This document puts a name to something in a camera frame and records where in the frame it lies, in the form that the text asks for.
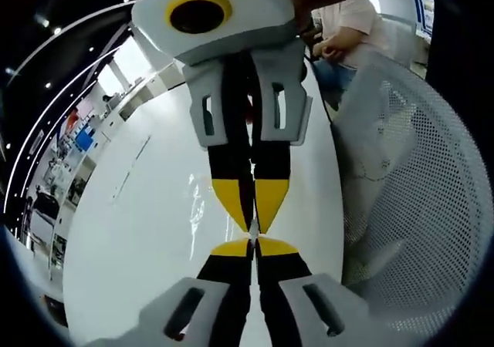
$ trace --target white robot shell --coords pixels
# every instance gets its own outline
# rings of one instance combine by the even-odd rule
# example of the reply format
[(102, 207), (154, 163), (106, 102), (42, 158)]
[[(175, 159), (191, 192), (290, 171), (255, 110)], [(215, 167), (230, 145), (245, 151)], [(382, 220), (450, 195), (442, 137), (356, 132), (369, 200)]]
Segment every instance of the white robot shell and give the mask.
[(296, 35), (293, 18), (290, 0), (137, 0), (132, 9), (134, 24), (158, 50), (190, 66), (288, 42)]

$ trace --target white table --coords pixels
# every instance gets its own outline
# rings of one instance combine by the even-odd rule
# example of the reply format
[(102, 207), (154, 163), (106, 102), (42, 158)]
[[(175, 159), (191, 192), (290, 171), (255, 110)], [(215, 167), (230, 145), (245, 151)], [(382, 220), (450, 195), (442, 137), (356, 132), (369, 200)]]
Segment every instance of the white table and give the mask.
[[(343, 205), (330, 124), (316, 80), (306, 141), (293, 147), (289, 193), (269, 236), (299, 248), (313, 273), (338, 281)], [(104, 150), (80, 200), (66, 249), (63, 289), (77, 345), (114, 338), (179, 279), (195, 277), (210, 251), (244, 234), (211, 187), (196, 140), (191, 98), (180, 86), (139, 107)], [(253, 266), (252, 306), (242, 345), (270, 345)]]

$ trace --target jeans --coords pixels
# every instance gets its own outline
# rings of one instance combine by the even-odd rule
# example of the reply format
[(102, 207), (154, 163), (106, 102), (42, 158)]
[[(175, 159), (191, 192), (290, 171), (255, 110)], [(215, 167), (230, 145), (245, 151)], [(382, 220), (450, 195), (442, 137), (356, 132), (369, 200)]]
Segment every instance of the jeans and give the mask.
[(333, 64), (325, 59), (320, 59), (314, 63), (314, 74), (321, 90), (343, 90), (350, 85), (357, 73), (356, 69)]

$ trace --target pink shirt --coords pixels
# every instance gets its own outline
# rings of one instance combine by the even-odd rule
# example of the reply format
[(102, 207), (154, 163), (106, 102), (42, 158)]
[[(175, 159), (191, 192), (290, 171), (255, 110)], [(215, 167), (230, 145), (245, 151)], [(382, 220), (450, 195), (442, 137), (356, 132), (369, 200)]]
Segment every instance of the pink shirt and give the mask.
[(323, 24), (323, 39), (338, 32), (340, 27), (356, 29), (366, 35), (362, 42), (347, 53), (341, 64), (358, 68), (369, 51), (375, 50), (389, 56), (389, 45), (384, 22), (369, 0), (346, 0), (314, 11)]

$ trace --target person's hand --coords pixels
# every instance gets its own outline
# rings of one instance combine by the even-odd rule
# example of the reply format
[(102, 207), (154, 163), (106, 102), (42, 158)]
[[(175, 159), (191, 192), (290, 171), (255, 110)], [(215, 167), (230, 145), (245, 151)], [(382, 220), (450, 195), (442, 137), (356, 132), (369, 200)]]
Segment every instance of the person's hand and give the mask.
[(332, 48), (331, 46), (325, 46), (323, 49), (323, 58), (328, 62), (335, 63), (341, 62), (344, 58), (345, 53), (341, 50)]
[(323, 55), (323, 49), (326, 47), (327, 41), (321, 41), (314, 45), (312, 48), (312, 55), (319, 58)]

